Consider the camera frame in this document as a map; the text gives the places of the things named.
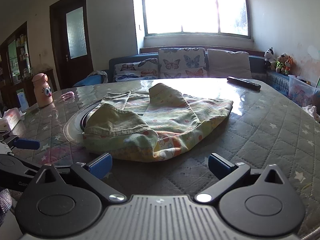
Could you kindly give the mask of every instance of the pink thermos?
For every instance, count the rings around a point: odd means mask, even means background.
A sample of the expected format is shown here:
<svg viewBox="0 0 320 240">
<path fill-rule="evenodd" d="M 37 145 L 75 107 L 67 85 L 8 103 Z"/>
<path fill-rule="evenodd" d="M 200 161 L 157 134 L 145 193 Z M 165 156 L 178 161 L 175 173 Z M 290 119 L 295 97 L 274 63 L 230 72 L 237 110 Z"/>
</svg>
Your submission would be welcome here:
<svg viewBox="0 0 320 240">
<path fill-rule="evenodd" d="M 49 84 L 47 83 L 48 76 L 43 73 L 35 75 L 32 79 L 34 92 L 39 107 L 45 107 L 52 103 L 52 93 Z"/>
</svg>

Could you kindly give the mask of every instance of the plush toy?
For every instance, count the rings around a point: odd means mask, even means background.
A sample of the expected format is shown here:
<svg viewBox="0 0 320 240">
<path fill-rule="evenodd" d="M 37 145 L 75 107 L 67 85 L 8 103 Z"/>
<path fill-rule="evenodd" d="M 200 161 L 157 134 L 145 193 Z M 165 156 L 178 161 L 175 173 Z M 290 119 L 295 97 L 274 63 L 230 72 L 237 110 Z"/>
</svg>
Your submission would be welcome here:
<svg viewBox="0 0 320 240">
<path fill-rule="evenodd" d="M 273 47 L 271 47 L 264 53 L 264 61 L 264 64 L 267 68 L 270 68 L 272 71 L 276 70 L 276 61 L 274 58 Z"/>
<path fill-rule="evenodd" d="M 280 57 L 277 58 L 277 63 L 276 63 L 276 72 L 277 73 L 283 73 L 285 70 L 285 65 L 284 63 L 287 61 L 289 56 L 287 54 L 282 54 Z"/>
<path fill-rule="evenodd" d="M 292 67 L 292 65 L 293 65 L 293 59 L 290 57 L 290 56 L 288 56 L 288 59 L 287 59 L 287 61 L 284 63 L 284 65 L 285 65 L 285 69 L 284 69 L 284 75 L 289 75 L 289 72 L 290 72 L 290 68 Z"/>
</svg>

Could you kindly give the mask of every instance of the butterfly print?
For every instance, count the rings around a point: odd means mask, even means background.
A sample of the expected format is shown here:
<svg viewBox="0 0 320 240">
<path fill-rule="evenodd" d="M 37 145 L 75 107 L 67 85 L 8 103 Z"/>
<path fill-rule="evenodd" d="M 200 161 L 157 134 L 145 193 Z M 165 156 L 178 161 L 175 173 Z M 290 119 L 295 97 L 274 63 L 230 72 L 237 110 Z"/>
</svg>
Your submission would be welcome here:
<svg viewBox="0 0 320 240">
<path fill-rule="evenodd" d="M 171 76 L 171 75 L 169 75 L 169 73 L 165 73 L 165 72 L 164 72 L 164 76 L 165 76 L 166 78 L 180 78 L 180 77 L 181 77 L 181 73 L 178 73 L 178 74 L 176 74 L 175 76 Z"/>
<path fill-rule="evenodd" d="M 164 53 L 169 53 L 169 54 L 176 53 L 177 51 L 178 51 L 177 49 L 164 49 L 163 50 Z"/>
<path fill-rule="evenodd" d="M 123 64 L 120 71 L 126 71 L 126 70 L 136 70 L 132 63 Z"/>
<path fill-rule="evenodd" d="M 203 77 L 203 70 L 202 68 L 200 68 L 197 72 L 186 70 L 186 74 L 188 75 L 188 77 Z"/>
<path fill-rule="evenodd" d="M 143 60 L 142 62 L 140 62 L 139 65 L 138 65 L 138 67 L 143 66 L 143 65 L 144 65 L 145 63 L 147 63 L 147 62 L 150 62 L 150 63 L 152 63 L 152 64 L 158 65 L 158 59 L 156 59 L 156 58 L 148 58 L 148 59 Z"/>
<path fill-rule="evenodd" d="M 184 60 L 187 63 L 187 67 L 189 67 L 189 68 L 197 68 L 197 67 L 199 67 L 200 55 L 196 56 L 194 59 L 191 59 L 187 55 L 183 55 L 183 56 L 184 56 Z"/>
<path fill-rule="evenodd" d="M 190 51 L 190 50 L 193 50 L 193 51 L 198 51 L 199 48 L 184 48 L 185 51 Z"/>
<path fill-rule="evenodd" d="M 135 74 L 126 74 L 126 75 L 122 75 L 122 76 L 118 77 L 117 79 L 121 80 L 121 79 L 125 79 L 125 78 L 138 78 L 138 76 Z"/>
<path fill-rule="evenodd" d="M 145 76 L 156 76 L 157 75 L 157 71 L 155 69 L 152 69 L 151 71 L 141 71 L 141 77 L 145 77 Z"/>
<path fill-rule="evenodd" d="M 174 62 L 164 59 L 163 62 L 165 63 L 166 69 L 177 69 L 179 68 L 180 59 L 177 59 Z"/>
</svg>

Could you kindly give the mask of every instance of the door frame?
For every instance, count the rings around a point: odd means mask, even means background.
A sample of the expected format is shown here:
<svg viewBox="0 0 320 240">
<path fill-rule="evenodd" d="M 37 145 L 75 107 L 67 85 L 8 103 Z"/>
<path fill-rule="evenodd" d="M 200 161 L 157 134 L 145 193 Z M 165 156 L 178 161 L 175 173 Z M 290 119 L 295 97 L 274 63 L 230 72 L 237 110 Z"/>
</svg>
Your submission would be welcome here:
<svg viewBox="0 0 320 240">
<path fill-rule="evenodd" d="M 56 15 L 59 13 L 60 8 L 63 8 L 66 2 L 70 2 L 71 0 L 59 0 L 56 3 L 52 4 L 49 9 L 50 13 L 50 31 L 51 31 L 51 41 L 52 41 L 52 51 L 53 51 L 53 58 L 54 63 L 56 66 L 57 77 L 60 85 L 60 89 L 65 89 L 64 87 L 62 73 L 63 71 L 60 69 L 62 65 L 62 60 L 65 60 L 65 57 L 61 57 L 62 53 L 60 50 L 60 40 L 55 35 L 59 33 L 59 22 L 56 18 Z M 89 67 L 93 69 L 92 65 L 92 58 L 91 58 L 91 51 L 90 51 L 90 43 L 89 43 L 89 34 L 88 34 L 88 22 L 87 22 L 87 2 L 86 0 L 83 4 L 83 22 L 84 22 L 84 36 L 87 45 L 87 56 L 89 59 Z"/>
</svg>

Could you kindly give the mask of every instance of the cartoon eye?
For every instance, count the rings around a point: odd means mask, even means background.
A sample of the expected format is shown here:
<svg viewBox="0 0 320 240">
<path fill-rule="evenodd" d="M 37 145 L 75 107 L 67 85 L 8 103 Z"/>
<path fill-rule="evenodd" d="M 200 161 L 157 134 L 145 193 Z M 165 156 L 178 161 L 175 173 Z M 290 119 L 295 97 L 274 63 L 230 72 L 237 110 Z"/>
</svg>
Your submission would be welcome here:
<svg viewBox="0 0 320 240">
<path fill-rule="evenodd" d="M 44 89 L 44 94 L 45 94 L 46 96 L 48 96 L 48 95 L 49 95 L 49 93 L 50 93 L 49 88 L 45 88 L 45 89 Z"/>
</svg>

